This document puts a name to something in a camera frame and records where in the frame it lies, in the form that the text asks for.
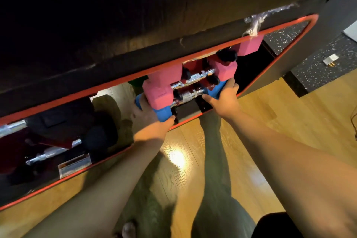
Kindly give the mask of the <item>person's right hand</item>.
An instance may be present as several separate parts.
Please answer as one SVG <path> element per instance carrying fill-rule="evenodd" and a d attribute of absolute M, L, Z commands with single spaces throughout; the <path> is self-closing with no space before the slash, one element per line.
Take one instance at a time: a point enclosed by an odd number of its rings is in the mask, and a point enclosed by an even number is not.
<path fill-rule="evenodd" d="M 227 80 L 218 97 L 220 105 L 218 107 L 213 107 L 215 112 L 227 122 L 239 118 L 240 108 L 237 100 L 238 89 L 239 85 L 235 83 L 234 78 Z"/>

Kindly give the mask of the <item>person's left hand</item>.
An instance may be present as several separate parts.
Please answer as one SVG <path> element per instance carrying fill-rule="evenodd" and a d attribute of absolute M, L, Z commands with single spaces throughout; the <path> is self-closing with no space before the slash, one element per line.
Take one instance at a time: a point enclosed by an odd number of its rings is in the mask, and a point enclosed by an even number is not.
<path fill-rule="evenodd" d="M 132 105 L 132 133 L 134 142 L 157 142 L 159 146 L 165 141 L 169 130 L 165 130 L 163 122 L 159 121 L 154 109 L 149 105 L 143 94 L 139 99 L 140 107 Z"/>

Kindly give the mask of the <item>blue dumbbell with chrome handle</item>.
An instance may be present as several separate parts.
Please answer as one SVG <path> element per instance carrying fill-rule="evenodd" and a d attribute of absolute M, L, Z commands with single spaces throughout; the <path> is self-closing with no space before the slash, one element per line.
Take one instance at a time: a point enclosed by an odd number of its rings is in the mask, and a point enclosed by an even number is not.
<path fill-rule="evenodd" d="M 159 92 L 156 97 L 154 96 L 154 90 L 149 90 L 149 96 L 145 96 L 148 104 L 151 105 L 153 111 L 157 115 L 160 122 L 167 121 L 172 114 L 172 108 L 186 104 L 196 98 L 206 94 L 214 99 L 219 98 L 219 94 L 227 81 L 214 81 L 212 83 L 208 81 L 195 82 L 188 87 L 180 89 L 174 88 L 172 90 L 165 90 L 159 88 Z"/>

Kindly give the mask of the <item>person's right forearm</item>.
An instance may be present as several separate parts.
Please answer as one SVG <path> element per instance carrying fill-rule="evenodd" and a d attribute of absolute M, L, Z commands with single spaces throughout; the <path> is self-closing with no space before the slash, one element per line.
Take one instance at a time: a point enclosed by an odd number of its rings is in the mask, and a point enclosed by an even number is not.
<path fill-rule="evenodd" d="M 357 169 L 238 112 L 224 119 L 304 237 L 357 238 Z"/>

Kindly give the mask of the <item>person's left forearm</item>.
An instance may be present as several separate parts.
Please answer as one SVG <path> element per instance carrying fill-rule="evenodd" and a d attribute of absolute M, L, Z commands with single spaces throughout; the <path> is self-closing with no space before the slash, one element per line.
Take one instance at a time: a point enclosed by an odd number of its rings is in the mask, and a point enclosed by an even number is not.
<path fill-rule="evenodd" d="M 61 205 L 23 238 L 110 237 L 133 189 L 164 139 L 136 135 L 119 163 Z"/>

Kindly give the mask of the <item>red dumbbell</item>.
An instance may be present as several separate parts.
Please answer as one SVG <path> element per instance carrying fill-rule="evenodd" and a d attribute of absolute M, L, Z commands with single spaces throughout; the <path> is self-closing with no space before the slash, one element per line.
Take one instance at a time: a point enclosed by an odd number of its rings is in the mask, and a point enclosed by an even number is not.
<path fill-rule="evenodd" d="M 220 62 L 221 59 L 215 54 L 185 63 L 182 72 L 190 73 L 190 78 L 184 80 L 182 77 L 183 89 L 198 88 L 207 92 L 213 91 L 216 86 L 224 82 L 220 79 L 217 69 Z"/>

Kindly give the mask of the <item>person's grey trousers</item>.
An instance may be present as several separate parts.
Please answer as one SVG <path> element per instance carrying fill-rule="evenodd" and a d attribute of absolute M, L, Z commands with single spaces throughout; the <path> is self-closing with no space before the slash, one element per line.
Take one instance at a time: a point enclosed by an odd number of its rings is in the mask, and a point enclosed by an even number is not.
<path fill-rule="evenodd" d="M 167 133 L 121 220 L 138 238 L 250 238 L 255 222 L 232 196 L 221 119 L 210 112 Z"/>

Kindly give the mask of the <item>large black dumbbell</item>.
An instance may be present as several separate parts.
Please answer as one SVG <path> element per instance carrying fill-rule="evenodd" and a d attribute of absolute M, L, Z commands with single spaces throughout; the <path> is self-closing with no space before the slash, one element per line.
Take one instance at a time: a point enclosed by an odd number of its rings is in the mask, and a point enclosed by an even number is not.
<path fill-rule="evenodd" d="M 54 162 L 60 158 L 60 154 L 65 153 L 68 157 L 79 151 L 104 152 L 108 150 L 118 140 L 115 123 L 112 117 L 104 111 L 96 112 L 95 118 L 94 125 L 83 136 L 74 140 L 71 148 L 65 147 L 65 144 L 58 147 L 40 143 L 26 148 L 27 154 L 20 165 L 6 175 L 9 183 L 18 185 L 33 182 L 40 178 L 43 172 L 54 167 Z"/>

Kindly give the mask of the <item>torn clear tape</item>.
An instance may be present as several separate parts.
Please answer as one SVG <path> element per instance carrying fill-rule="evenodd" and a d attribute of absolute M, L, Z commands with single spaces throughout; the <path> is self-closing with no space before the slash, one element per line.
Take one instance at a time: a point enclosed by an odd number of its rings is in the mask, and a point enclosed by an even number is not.
<path fill-rule="evenodd" d="M 242 37 L 249 36 L 251 38 L 257 37 L 258 32 L 261 28 L 261 24 L 265 21 L 265 19 L 275 13 L 281 12 L 283 10 L 288 10 L 292 7 L 299 7 L 298 3 L 291 3 L 289 5 L 281 6 L 275 9 L 271 9 L 259 14 L 251 15 L 244 19 L 246 24 L 250 24 L 249 28 L 242 34 Z"/>

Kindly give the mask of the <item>clear label holder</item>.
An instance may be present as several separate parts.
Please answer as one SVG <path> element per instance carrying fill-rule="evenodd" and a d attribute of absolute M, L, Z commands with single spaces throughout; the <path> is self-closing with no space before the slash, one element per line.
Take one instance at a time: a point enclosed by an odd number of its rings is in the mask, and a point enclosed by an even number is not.
<path fill-rule="evenodd" d="M 84 168 L 91 166 L 90 155 L 83 154 L 58 165 L 60 179 L 68 177 Z"/>

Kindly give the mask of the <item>black speckled rubber mat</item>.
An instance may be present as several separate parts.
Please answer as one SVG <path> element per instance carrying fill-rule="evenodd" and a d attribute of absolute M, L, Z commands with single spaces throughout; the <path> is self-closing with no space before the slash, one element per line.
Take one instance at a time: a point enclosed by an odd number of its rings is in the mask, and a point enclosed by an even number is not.
<path fill-rule="evenodd" d="M 332 54 L 339 59 L 334 67 L 326 66 L 322 61 Z M 357 69 L 357 43 L 341 33 L 286 73 L 283 79 L 296 96 L 302 97 L 354 69 Z"/>

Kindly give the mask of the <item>black rack with red trim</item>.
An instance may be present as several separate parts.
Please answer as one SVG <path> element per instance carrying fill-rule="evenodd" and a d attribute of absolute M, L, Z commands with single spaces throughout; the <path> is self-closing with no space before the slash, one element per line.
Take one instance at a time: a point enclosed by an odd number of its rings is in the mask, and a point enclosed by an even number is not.
<path fill-rule="evenodd" d="M 27 127 L 0 138 L 0 211 L 106 162 L 131 147 L 130 107 L 92 102 L 115 86 L 142 86 L 143 78 L 191 59 L 234 51 L 251 39 L 244 19 L 268 16 L 258 51 L 238 56 L 237 97 L 270 84 L 353 22 L 357 0 L 0 0 L 0 126 Z M 212 108 L 198 97 L 172 108 L 175 127 Z M 6 175 L 38 143 L 71 148 L 108 113 L 118 140 L 104 152 L 65 156 L 33 182 L 11 185 Z M 83 154 L 91 166 L 60 179 L 58 165 Z"/>

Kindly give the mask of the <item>person's foot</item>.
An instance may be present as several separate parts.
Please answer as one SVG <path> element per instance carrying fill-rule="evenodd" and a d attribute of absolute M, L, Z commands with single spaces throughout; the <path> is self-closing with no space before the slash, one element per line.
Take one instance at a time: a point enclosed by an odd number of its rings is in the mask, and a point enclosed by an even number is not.
<path fill-rule="evenodd" d="M 131 220 L 126 222 L 122 228 L 122 238 L 136 238 L 136 222 Z"/>

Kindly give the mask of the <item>small white metal clip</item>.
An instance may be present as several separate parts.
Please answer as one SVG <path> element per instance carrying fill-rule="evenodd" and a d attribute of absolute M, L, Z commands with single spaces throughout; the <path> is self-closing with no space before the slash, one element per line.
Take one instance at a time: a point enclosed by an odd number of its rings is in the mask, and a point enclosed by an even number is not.
<path fill-rule="evenodd" d="M 339 56 L 336 54 L 332 54 L 330 56 L 328 56 L 327 58 L 325 58 L 322 62 L 329 67 L 334 67 L 335 66 L 335 61 L 339 59 Z"/>

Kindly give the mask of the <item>person's black shirt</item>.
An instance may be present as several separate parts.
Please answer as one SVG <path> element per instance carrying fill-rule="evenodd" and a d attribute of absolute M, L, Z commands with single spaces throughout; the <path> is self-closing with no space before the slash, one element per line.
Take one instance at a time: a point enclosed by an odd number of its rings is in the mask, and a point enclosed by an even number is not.
<path fill-rule="evenodd" d="M 269 213 L 256 224 L 251 238 L 304 238 L 286 212 Z"/>

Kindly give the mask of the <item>white paper sheet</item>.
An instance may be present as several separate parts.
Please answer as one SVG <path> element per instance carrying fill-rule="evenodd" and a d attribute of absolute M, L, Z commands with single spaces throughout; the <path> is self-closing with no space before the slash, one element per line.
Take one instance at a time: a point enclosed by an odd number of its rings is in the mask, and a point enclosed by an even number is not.
<path fill-rule="evenodd" d="M 343 34 L 357 43 L 357 20 L 344 29 Z"/>

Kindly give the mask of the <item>chrome dumbbell bar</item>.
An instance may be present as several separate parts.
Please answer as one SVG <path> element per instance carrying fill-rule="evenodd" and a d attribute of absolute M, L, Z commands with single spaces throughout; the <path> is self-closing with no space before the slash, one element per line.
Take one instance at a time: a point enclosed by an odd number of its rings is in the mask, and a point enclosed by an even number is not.
<path fill-rule="evenodd" d="M 27 127 L 25 120 L 20 120 L 14 123 L 0 126 L 0 138 L 18 132 Z"/>

